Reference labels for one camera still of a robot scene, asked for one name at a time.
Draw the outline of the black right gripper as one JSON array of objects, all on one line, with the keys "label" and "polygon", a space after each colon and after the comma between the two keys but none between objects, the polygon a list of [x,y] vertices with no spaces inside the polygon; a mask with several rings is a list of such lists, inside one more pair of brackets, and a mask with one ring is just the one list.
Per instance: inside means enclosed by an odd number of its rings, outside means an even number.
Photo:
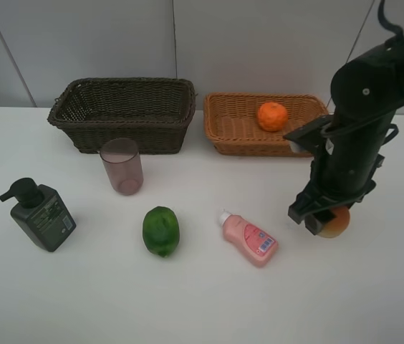
[{"label": "black right gripper", "polygon": [[354,196],[334,196],[322,191],[310,181],[289,206],[288,216],[297,224],[304,220],[306,229],[313,235],[324,236],[327,233],[327,225],[335,219],[334,213],[327,209],[337,206],[351,207],[354,203],[360,203],[375,187],[376,182],[370,180],[361,192]]}]

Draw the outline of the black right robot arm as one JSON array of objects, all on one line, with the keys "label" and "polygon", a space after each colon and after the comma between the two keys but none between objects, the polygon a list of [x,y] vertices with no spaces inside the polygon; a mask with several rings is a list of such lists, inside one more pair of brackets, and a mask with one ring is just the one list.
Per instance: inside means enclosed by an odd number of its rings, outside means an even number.
[{"label": "black right robot arm", "polygon": [[320,234],[369,194],[384,157],[380,148],[399,132],[392,120],[404,106],[404,38],[396,36],[341,67],[331,82],[333,115],[323,115],[284,136],[293,151],[312,154],[309,182],[288,215]]}]

